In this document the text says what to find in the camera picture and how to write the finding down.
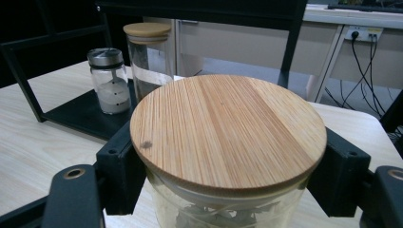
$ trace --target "transparent glass jar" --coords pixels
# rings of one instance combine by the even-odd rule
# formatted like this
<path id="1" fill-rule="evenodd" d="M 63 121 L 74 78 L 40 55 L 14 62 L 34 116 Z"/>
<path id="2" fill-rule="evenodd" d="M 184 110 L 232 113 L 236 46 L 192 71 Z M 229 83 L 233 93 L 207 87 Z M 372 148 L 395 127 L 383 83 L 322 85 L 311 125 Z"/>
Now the transparent glass jar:
<path id="1" fill-rule="evenodd" d="M 95 48 L 87 54 L 91 78 L 101 110 L 117 114 L 131 107 L 122 52 L 116 48 Z"/>
<path id="2" fill-rule="evenodd" d="M 135 23 L 124 26 L 137 102 L 174 81 L 167 40 L 170 25 Z"/>
<path id="3" fill-rule="evenodd" d="M 153 203 L 162 228 L 283 228 L 297 208 L 307 181 L 279 192 L 226 198 L 175 186 L 147 170 Z"/>

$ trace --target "jar lid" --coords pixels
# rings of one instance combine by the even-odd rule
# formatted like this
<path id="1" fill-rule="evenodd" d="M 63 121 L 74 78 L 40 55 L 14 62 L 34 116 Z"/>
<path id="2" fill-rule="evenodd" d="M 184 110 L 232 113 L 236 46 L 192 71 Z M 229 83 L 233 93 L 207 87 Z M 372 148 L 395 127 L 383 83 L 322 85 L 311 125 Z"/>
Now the jar lid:
<path id="1" fill-rule="evenodd" d="M 86 55 L 89 65 L 100 68 L 120 67 L 124 62 L 122 52 L 111 47 L 95 48 Z"/>
<path id="2" fill-rule="evenodd" d="M 234 75 L 162 86 L 137 105 L 130 134 L 169 185 L 211 196 L 276 193 L 307 179 L 326 146 L 323 121 L 288 89 Z"/>
<path id="3" fill-rule="evenodd" d="M 163 23 L 135 23 L 124 26 L 130 42 L 140 45 L 158 44 L 168 39 L 171 26 Z"/>

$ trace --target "wooden lid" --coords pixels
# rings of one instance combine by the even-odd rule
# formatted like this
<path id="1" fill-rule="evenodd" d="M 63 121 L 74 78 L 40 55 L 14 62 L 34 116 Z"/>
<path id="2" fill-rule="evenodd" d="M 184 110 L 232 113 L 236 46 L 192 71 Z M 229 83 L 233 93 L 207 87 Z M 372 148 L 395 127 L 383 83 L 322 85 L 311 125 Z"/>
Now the wooden lid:
<path id="1" fill-rule="evenodd" d="M 262 80 L 190 77 L 146 96 L 130 123 L 134 147 L 163 180 L 214 196 L 273 193 L 306 179 L 326 145 L 310 104 Z"/>

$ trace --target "floor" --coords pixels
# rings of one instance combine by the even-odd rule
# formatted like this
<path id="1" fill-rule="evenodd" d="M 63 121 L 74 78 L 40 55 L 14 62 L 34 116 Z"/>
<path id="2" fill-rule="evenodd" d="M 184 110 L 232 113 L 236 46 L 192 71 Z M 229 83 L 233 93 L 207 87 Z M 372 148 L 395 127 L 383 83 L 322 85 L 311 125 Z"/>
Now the floor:
<path id="1" fill-rule="evenodd" d="M 204 74 L 244 75 L 272 83 L 275 83 L 278 79 L 278 70 L 276 69 L 210 58 L 204 58 L 203 69 L 198 73 L 198 75 Z M 290 76 L 289 89 L 301 98 L 306 99 L 306 85 L 308 80 L 309 75 L 293 73 Z M 361 84 L 358 85 L 354 82 L 340 81 L 337 79 L 329 79 L 326 88 L 328 93 L 324 92 L 320 100 L 321 104 L 354 109 L 371 114 L 378 119 L 388 110 L 389 106 L 400 92 L 400 89 L 374 86 L 373 96 L 372 91 L 367 86 L 363 86 L 361 89 Z M 398 147 L 397 141 L 401 139 L 403 127 L 399 127 L 399 130 L 400 132 L 388 133 L 392 142 L 395 143 L 396 148 Z"/>

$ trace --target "wood grain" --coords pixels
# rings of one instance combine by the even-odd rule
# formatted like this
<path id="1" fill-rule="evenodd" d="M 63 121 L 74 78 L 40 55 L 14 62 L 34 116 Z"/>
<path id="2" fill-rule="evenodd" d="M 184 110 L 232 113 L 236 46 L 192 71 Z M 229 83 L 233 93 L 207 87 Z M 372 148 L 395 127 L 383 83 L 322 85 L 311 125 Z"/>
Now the wood grain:
<path id="1" fill-rule="evenodd" d="M 299 96 L 231 75 L 155 90 L 137 106 L 130 127 L 151 170 L 213 195 L 268 193 L 302 181 L 326 144 L 323 121 Z"/>

